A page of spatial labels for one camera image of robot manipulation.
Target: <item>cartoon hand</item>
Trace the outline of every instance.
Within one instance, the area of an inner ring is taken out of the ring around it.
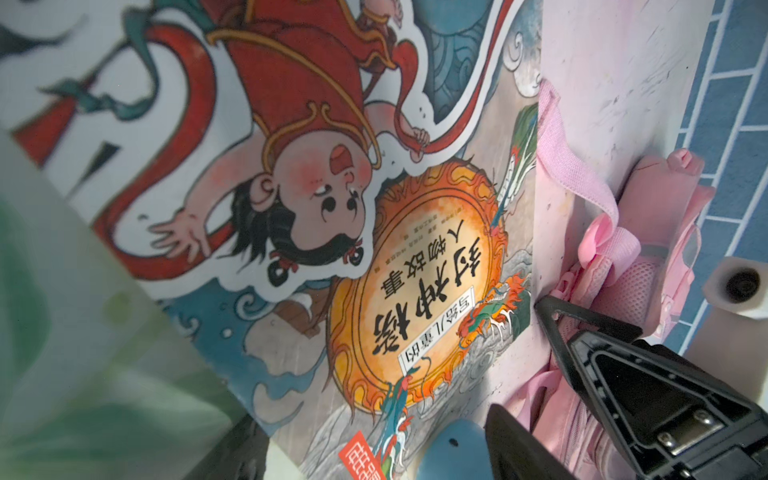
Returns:
[[[395,21],[397,28],[402,27],[402,4],[400,0],[362,0],[362,6],[373,14],[390,17]]]
[[[187,248],[187,262],[192,263],[200,252],[203,251],[205,257],[210,257],[210,245],[208,244],[208,235],[205,233],[204,221],[197,215],[189,214],[181,209],[176,212],[174,219],[166,223],[156,223],[148,229],[152,233],[166,233],[161,238],[152,243],[154,248],[173,247],[166,254],[168,258],[175,258],[181,255]]]
[[[424,147],[429,145],[429,132],[421,128],[413,128],[413,137],[419,142],[419,151],[411,150],[411,160],[414,163],[422,161],[424,158]]]

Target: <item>blue brick pattern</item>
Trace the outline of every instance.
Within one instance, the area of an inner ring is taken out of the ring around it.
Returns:
[[[768,1],[717,0],[680,126],[678,147],[706,161],[717,195],[698,220],[702,248],[680,323],[665,345],[683,353],[711,307],[701,287],[720,260],[768,261]]]

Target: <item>blue round object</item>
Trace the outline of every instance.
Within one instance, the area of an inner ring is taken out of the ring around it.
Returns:
[[[413,0],[416,20],[440,35],[453,35],[473,27],[492,0]]]
[[[493,480],[485,430],[459,419],[445,427],[429,444],[416,480]]]

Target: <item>pink backpack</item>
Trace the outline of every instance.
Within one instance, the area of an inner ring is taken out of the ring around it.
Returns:
[[[640,327],[661,343],[683,309],[701,238],[694,221],[715,189],[699,185],[703,161],[688,150],[667,159],[644,157],[618,205],[610,188],[576,157],[565,140],[558,95],[547,81],[539,98],[538,161],[554,182],[603,211],[578,248],[578,263],[550,295]],[[581,326],[560,320],[564,340]],[[528,381],[516,395],[518,421],[580,480],[634,479],[600,422],[568,385],[558,365]]]

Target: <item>screw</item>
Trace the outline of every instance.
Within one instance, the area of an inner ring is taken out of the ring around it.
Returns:
[[[668,449],[671,449],[675,445],[677,445],[677,442],[675,442],[674,437],[667,432],[660,433],[656,438],[659,439],[659,442],[661,442],[661,445],[664,445]]]
[[[712,425],[712,415],[707,410],[697,410],[694,412],[694,418],[704,425]]]

